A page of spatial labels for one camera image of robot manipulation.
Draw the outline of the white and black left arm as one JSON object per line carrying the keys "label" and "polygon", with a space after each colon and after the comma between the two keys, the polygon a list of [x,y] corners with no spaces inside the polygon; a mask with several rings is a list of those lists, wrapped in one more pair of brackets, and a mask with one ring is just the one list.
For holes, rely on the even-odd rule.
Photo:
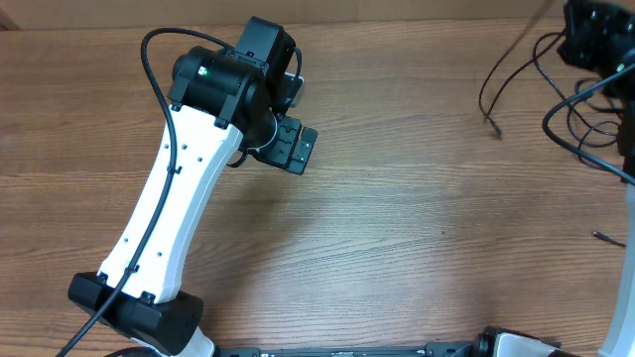
{"label": "white and black left arm", "polygon": [[281,25],[254,17],[236,45],[204,36],[180,56],[156,160],[120,239],[68,298],[90,323],[135,341],[134,356],[214,356],[202,300],[184,292],[191,240],[213,188],[247,158],[301,175],[318,134],[289,115],[304,90],[302,53]]}

